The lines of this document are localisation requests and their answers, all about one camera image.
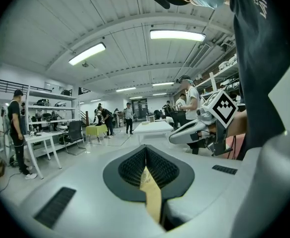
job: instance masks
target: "table leg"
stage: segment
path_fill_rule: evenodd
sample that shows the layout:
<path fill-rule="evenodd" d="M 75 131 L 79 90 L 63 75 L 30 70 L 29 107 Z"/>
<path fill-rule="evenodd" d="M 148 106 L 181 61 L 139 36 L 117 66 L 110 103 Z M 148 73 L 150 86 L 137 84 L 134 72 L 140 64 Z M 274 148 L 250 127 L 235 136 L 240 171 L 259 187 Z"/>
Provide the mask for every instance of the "table leg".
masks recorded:
<path fill-rule="evenodd" d="M 46 149 L 46 153 L 47 153 L 48 159 L 51 160 L 50 154 L 48 152 L 48 148 L 47 148 L 47 144 L 46 144 L 46 141 L 45 140 L 44 140 L 44 145 L 45 145 L 45 149 Z"/>
<path fill-rule="evenodd" d="M 40 172 L 40 169 L 38 167 L 38 164 L 37 164 L 37 161 L 36 161 L 36 158 L 34 156 L 34 152 L 32 151 L 32 147 L 31 147 L 31 143 L 30 142 L 27 142 L 27 145 L 28 145 L 28 150 L 29 150 L 29 154 L 30 154 L 30 158 L 31 158 L 31 161 L 32 161 L 32 164 L 35 166 L 36 170 L 37 170 L 37 173 L 38 175 L 40 176 L 41 179 L 43 179 L 43 175 L 42 173 Z"/>
<path fill-rule="evenodd" d="M 56 152 L 56 148 L 55 148 L 55 144 L 54 144 L 54 141 L 52 140 L 52 137 L 50 137 L 50 143 L 51 143 L 51 147 L 52 147 L 52 150 L 54 152 L 54 156 L 55 156 L 55 159 L 57 161 L 57 164 L 59 166 L 59 168 L 61 169 L 61 165 L 60 165 L 60 161 L 59 161 L 59 158 L 57 156 L 57 152 Z"/>

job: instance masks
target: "sneaker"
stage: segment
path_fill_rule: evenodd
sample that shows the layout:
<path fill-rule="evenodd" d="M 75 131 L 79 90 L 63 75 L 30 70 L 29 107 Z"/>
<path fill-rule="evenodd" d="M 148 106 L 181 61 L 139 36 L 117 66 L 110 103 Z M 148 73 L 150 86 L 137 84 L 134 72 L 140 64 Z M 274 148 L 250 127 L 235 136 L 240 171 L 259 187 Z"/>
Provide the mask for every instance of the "sneaker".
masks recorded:
<path fill-rule="evenodd" d="M 30 180 L 30 179 L 34 179 L 36 177 L 37 177 L 37 174 L 28 174 L 28 175 L 25 176 L 25 179 L 26 180 Z"/>

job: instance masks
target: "railing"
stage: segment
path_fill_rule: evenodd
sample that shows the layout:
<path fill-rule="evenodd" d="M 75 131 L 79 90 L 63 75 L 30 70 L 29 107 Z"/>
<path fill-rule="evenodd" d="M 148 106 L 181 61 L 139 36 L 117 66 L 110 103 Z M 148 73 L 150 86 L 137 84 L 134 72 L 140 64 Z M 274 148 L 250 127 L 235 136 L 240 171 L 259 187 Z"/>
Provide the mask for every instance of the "railing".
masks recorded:
<path fill-rule="evenodd" d="M 0 92 L 14 93 L 17 89 L 20 89 L 24 94 L 26 94 L 28 87 L 29 85 L 19 84 L 19 83 L 0 79 Z M 44 90 L 47 92 L 51 92 L 51 90 L 41 88 L 41 87 L 36 87 L 36 86 L 30 86 L 30 87 L 35 90 Z"/>

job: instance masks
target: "ceiling duct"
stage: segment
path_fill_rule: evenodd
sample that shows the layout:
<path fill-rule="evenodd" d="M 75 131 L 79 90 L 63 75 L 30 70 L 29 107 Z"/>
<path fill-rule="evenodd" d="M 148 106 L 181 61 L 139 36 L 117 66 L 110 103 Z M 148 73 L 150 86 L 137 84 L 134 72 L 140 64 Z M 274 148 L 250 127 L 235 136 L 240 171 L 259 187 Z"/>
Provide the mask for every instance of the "ceiling duct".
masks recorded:
<path fill-rule="evenodd" d="M 196 67 L 200 61 L 204 59 L 204 57 L 207 55 L 209 52 L 211 46 L 207 43 L 202 44 L 197 52 L 197 55 L 193 57 L 193 59 L 189 62 L 189 67 Z"/>

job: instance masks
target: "black t-shirt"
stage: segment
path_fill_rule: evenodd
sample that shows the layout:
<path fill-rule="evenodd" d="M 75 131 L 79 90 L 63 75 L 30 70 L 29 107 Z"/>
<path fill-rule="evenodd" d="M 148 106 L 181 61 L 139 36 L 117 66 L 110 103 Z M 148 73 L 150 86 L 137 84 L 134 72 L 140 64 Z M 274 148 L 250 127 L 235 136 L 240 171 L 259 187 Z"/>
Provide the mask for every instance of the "black t-shirt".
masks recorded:
<path fill-rule="evenodd" d="M 244 156 L 285 130 L 268 94 L 290 66 L 290 0 L 230 0 L 230 8 L 248 119 Z"/>
<path fill-rule="evenodd" d="M 15 126 L 12 122 L 12 114 L 17 114 L 18 115 L 18 120 L 19 120 L 19 128 L 21 131 L 21 123 L 20 123 L 20 109 L 19 109 L 19 104 L 17 101 L 12 101 L 9 106 L 8 106 L 8 119 L 10 122 L 10 134 L 17 134 L 17 131 L 15 129 Z"/>

